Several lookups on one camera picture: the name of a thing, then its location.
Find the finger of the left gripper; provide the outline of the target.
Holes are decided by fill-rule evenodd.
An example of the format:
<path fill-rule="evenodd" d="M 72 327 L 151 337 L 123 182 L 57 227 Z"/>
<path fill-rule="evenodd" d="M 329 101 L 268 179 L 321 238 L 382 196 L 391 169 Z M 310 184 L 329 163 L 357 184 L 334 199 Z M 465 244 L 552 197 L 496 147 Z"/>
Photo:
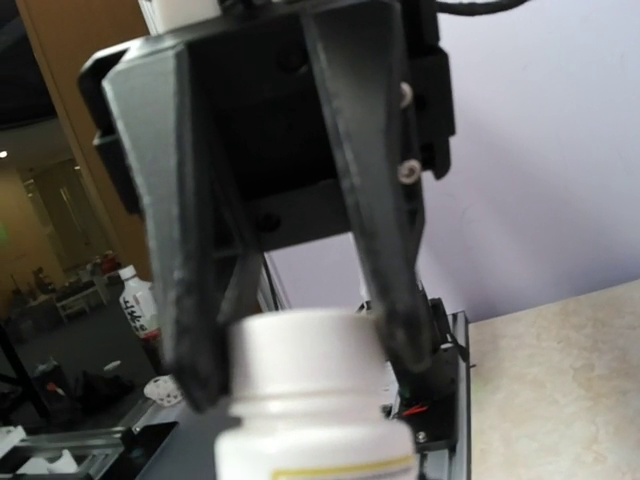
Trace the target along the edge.
<path fill-rule="evenodd" d="M 218 138 L 187 51 L 126 53 L 102 82 L 147 232 L 164 359 L 203 412 L 228 382 L 214 258 Z"/>

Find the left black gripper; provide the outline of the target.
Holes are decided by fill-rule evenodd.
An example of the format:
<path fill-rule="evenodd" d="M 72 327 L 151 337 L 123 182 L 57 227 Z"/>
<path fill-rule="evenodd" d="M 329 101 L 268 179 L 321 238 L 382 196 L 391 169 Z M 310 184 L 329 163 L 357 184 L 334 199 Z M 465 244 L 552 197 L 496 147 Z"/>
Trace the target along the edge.
<path fill-rule="evenodd" d="M 420 174 L 444 176 L 455 132 L 449 58 L 429 1 L 293 1 L 97 52 L 79 87 L 126 209 L 144 219 L 102 82 L 128 52 L 184 48 L 217 133 L 215 250 L 351 233 L 388 355 L 428 369 L 416 260 Z"/>

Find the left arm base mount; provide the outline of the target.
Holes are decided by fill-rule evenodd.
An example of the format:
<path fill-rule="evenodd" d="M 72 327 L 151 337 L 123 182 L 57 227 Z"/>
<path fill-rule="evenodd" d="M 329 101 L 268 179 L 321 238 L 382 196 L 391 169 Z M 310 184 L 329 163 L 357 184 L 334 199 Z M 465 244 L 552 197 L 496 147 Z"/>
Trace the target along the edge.
<path fill-rule="evenodd" d="M 430 298 L 428 305 L 434 318 L 430 368 L 415 373 L 393 364 L 399 403 L 395 413 L 385 411 L 390 418 L 401 420 L 411 428 L 420 454 L 449 449 L 457 443 L 459 366 L 469 360 L 468 349 L 453 333 L 442 300 Z"/>

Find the white pill bottle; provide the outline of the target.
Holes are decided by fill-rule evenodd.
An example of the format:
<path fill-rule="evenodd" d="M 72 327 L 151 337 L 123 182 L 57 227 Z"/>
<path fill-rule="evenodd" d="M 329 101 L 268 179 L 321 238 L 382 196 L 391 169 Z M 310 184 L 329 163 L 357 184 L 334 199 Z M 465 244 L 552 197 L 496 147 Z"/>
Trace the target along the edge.
<path fill-rule="evenodd" d="M 287 310 L 229 330 L 229 413 L 219 479 L 415 479 L 411 429 L 385 418 L 386 357 L 374 316 Z"/>

